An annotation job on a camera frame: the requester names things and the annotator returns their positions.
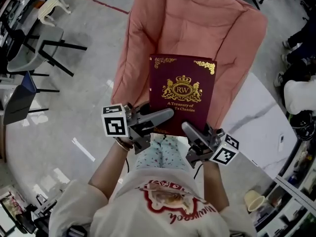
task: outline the red book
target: red book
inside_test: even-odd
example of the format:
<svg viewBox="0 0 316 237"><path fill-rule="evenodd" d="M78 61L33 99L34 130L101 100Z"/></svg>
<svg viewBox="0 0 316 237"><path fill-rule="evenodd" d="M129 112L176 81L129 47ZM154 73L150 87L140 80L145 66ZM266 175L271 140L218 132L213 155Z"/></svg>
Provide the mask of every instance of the red book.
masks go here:
<svg viewBox="0 0 316 237"><path fill-rule="evenodd" d="M204 130L215 83L216 62L209 58L153 54L150 56L152 111L172 108L174 116L154 132L185 136L181 124Z"/></svg>

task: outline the bracelet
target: bracelet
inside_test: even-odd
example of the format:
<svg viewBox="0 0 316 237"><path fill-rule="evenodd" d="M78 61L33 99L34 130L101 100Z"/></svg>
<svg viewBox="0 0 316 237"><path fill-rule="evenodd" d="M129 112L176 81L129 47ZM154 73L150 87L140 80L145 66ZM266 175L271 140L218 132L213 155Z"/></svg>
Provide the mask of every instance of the bracelet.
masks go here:
<svg viewBox="0 0 316 237"><path fill-rule="evenodd" d="M130 145L128 145L128 144L122 142L122 140L121 140L120 138L118 138L118 137L115 137L114 139L115 139L115 141L119 144L119 146L120 146L121 148L125 149L125 150L128 151L128 152L129 152L129 150L130 150L131 148L133 148L133 146L130 146Z"/></svg>

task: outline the gray floor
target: gray floor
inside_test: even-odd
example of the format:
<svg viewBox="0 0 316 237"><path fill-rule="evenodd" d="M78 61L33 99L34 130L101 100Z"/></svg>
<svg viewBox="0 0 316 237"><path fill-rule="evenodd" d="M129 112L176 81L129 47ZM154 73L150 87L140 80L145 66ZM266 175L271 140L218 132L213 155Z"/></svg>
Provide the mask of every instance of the gray floor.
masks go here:
<svg viewBox="0 0 316 237"><path fill-rule="evenodd" d="M53 17L64 29L66 42L85 45L88 50L59 48L55 57L75 76L71 78L56 67L43 64L38 73L48 72L50 77L36 78L37 86L56 87L61 92L38 94L34 107L49 105L50 110L34 113L7 127L8 164L30 201L35 201L39 192L49 195L68 179L88 181L114 141L104 136L101 107L110 103L128 16L91 0L65 1L73 13L68 15L57 8ZM133 2L99 1L126 11ZM279 58L284 52L281 41L302 28L305 12L298 0L264 1L261 11L269 25L252 71L277 99L273 79L278 70L284 69ZM83 153L78 142L95 161ZM128 158L132 166L135 156L130 154ZM271 182L240 154L229 167L222 168L222 175L233 203L242 202L245 192L255 185L264 190ZM202 190L202 171L197 182Z"/></svg>

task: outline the patterned pants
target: patterned pants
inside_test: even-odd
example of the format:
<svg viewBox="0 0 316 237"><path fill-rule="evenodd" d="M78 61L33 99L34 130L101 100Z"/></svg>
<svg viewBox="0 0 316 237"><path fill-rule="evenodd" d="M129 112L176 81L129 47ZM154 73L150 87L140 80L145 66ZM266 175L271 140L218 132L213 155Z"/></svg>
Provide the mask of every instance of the patterned pants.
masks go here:
<svg viewBox="0 0 316 237"><path fill-rule="evenodd" d="M178 168L189 171L177 143L175 136L155 134L151 146L139 154L135 168Z"/></svg>

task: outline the cable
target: cable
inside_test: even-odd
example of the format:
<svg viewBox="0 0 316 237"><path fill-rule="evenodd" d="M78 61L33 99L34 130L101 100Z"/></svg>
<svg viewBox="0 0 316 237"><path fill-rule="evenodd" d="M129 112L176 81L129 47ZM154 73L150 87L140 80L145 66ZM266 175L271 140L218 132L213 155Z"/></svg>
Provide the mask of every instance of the cable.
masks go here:
<svg viewBox="0 0 316 237"><path fill-rule="evenodd" d="M196 174L194 175L194 178L193 178L193 179L195 179L195 178L197 177L198 171L199 171L199 169L202 167L202 165L203 165L203 163L197 168L197 172L196 172Z"/></svg>
<svg viewBox="0 0 316 237"><path fill-rule="evenodd" d="M129 173L129 164L128 164L127 158L125 159L125 161L126 161L126 164L127 164L127 172Z"/></svg>

